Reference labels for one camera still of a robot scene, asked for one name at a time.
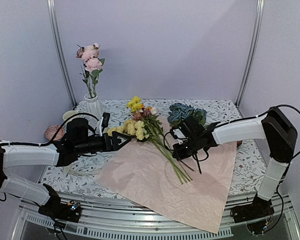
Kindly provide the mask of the blue flower bunch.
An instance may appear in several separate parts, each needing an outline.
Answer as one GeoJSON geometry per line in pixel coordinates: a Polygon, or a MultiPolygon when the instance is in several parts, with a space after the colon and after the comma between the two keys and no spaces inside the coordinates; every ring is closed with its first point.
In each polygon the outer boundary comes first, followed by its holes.
{"type": "MultiPolygon", "coordinates": [[[[187,117],[192,116],[194,117],[202,126],[206,123],[206,111],[201,108],[194,108],[191,105],[186,105],[183,103],[174,103],[169,107],[169,116],[167,118],[168,123],[172,129],[177,129],[178,125],[185,120],[187,117]]],[[[164,146],[166,150],[173,153],[173,148],[168,147],[167,145],[164,146]]],[[[191,156],[197,163],[197,167],[199,173],[202,173],[200,167],[200,160],[199,157],[196,155],[191,156]]]]}

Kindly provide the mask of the cream printed ribbon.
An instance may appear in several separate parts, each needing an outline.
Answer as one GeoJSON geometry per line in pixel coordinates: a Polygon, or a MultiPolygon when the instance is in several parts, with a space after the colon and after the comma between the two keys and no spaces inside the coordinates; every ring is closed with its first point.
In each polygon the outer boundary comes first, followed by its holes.
{"type": "Polygon", "coordinates": [[[102,169],[98,168],[95,170],[91,170],[91,171],[79,171],[79,170],[74,170],[72,168],[70,168],[69,166],[63,167],[63,174],[64,175],[73,175],[73,176],[96,176],[100,173],[102,169]]]}

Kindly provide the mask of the pink flower bouquet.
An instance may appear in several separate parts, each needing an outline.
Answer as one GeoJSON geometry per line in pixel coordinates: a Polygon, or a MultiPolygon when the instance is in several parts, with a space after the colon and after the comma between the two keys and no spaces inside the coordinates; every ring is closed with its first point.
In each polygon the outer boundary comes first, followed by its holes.
{"type": "Polygon", "coordinates": [[[132,137],[138,142],[153,144],[171,164],[181,184],[192,181],[187,171],[173,159],[172,152],[164,145],[164,128],[159,120],[157,109],[154,106],[145,106],[138,96],[134,96],[126,107],[130,110],[131,118],[128,118],[122,125],[109,128],[106,133],[113,137],[117,132],[132,137]]]}

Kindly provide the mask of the pink wrapping paper sheet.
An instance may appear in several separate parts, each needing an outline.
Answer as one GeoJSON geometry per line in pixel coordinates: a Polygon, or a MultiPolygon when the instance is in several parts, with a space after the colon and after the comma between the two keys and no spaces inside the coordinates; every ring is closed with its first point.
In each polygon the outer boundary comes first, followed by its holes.
{"type": "Polygon", "coordinates": [[[132,140],[96,178],[98,185],[188,226],[217,233],[222,221],[237,154],[235,142],[187,158],[191,181],[180,183],[168,159],[151,143],[132,140]]]}

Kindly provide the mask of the pink peony flower stem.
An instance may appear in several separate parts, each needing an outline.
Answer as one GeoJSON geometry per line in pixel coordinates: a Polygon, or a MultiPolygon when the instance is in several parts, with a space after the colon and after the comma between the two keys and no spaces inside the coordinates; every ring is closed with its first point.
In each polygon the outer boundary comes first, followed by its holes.
{"type": "Polygon", "coordinates": [[[100,73],[103,71],[105,58],[100,58],[100,45],[95,42],[92,45],[80,46],[76,52],[76,58],[82,60],[82,81],[88,90],[89,99],[97,97],[97,84],[100,73]]]}

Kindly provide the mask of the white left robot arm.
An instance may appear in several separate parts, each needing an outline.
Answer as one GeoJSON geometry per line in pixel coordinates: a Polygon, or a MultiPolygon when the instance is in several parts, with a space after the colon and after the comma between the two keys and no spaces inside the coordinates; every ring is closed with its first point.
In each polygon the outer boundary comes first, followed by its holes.
{"type": "Polygon", "coordinates": [[[81,113],[67,118],[62,126],[66,132],[61,140],[51,139],[46,143],[10,142],[0,140],[0,193],[9,194],[36,203],[53,216],[64,213],[64,205],[56,191],[49,185],[38,184],[9,174],[8,169],[19,166],[67,167],[81,156],[115,152],[129,143],[132,138],[114,131],[104,133],[109,117],[102,117],[96,127],[89,125],[81,113]]]}

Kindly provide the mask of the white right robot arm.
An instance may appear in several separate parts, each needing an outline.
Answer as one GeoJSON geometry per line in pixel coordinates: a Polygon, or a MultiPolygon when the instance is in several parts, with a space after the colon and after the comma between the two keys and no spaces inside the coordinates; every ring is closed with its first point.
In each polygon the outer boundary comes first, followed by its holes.
{"type": "Polygon", "coordinates": [[[172,147],[173,157],[183,160],[198,151],[237,141],[253,140],[261,155],[268,153],[266,171],[256,193],[258,200],[249,206],[252,218],[259,218],[268,210],[268,203],[288,166],[295,156],[298,132],[281,110],[283,105],[270,107],[266,112],[229,122],[213,122],[201,126],[192,116],[169,131],[179,143],[172,147]]]}

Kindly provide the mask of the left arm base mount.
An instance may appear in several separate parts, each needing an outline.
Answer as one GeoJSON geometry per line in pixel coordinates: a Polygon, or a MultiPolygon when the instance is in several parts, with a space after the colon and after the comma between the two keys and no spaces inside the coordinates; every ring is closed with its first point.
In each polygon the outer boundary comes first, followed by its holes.
{"type": "Polygon", "coordinates": [[[40,205],[38,213],[50,217],[52,220],[64,220],[78,223],[81,217],[82,208],[78,201],[70,200],[62,203],[57,192],[49,185],[43,184],[49,194],[49,199],[44,205],[40,205]]]}

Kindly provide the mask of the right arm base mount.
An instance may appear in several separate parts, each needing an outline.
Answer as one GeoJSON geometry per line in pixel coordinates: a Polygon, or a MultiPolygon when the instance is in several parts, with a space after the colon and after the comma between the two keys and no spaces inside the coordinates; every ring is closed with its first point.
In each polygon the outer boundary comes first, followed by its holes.
{"type": "Polygon", "coordinates": [[[236,205],[230,210],[230,216],[235,223],[251,221],[273,215],[275,213],[272,201],[258,197],[256,193],[252,203],[236,205]]]}

